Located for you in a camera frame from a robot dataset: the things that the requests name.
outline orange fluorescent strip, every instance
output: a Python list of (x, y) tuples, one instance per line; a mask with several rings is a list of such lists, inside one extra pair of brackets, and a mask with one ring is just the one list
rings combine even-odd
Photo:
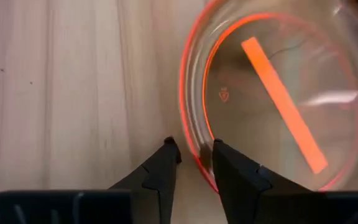
[(251, 37), (249, 40), (243, 41), (241, 46), (248, 55), (270, 97), (273, 99), (285, 124), (298, 143), (311, 170), (315, 174), (320, 173), (328, 165), (327, 159), (317, 146), (309, 128), (303, 121), (299, 111), (292, 102), (291, 96), (280, 81), (280, 77), (265, 55), (258, 40), (255, 37)]

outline small logo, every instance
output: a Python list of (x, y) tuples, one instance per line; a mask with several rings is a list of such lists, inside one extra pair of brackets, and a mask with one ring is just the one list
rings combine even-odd
[(221, 91), (219, 92), (219, 97), (221, 98), (223, 103), (229, 100), (229, 92), (227, 91), (226, 87), (221, 88)]

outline wooden surface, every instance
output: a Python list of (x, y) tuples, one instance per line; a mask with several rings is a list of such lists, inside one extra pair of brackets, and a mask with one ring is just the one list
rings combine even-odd
[(173, 223), (225, 223), (186, 148), (181, 51), (205, 0), (0, 0), (0, 191), (105, 189), (173, 135)]

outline glowing orange bar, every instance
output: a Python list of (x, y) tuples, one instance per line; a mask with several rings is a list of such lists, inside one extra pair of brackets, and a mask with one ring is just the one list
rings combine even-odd
[(285, 124), (298, 143), (311, 170), (315, 174), (320, 173), (328, 165), (327, 159), (317, 146), (309, 128), (303, 121), (299, 111), (292, 102), (291, 96), (265, 55), (258, 40), (255, 37), (251, 37), (249, 40), (243, 41), (241, 46), (248, 55), (270, 97), (273, 99)]

